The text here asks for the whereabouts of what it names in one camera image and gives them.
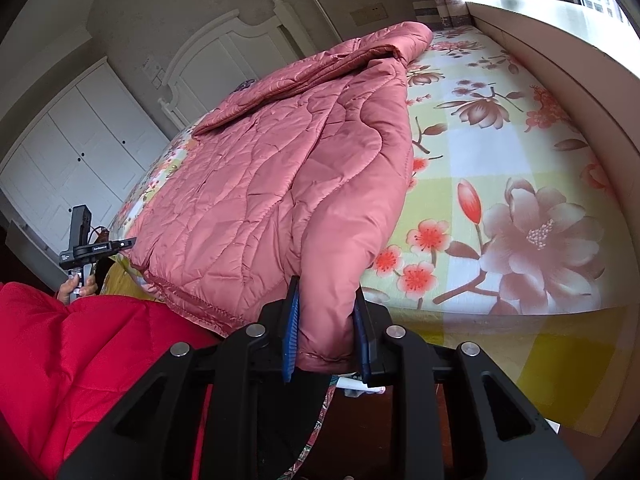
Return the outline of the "person's left hand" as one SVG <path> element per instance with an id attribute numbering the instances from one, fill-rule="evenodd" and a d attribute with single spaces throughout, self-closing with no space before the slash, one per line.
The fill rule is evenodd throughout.
<path id="1" fill-rule="evenodd" d="M 56 299 L 62 304 L 69 304 L 72 301 L 72 297 L 90 297 L 97 293 L 98 285 L 93 274 L 85 278 L 83 285 L 80 284 L 80 275 L 74 274 L 60 285 L 56 293 Z"/>

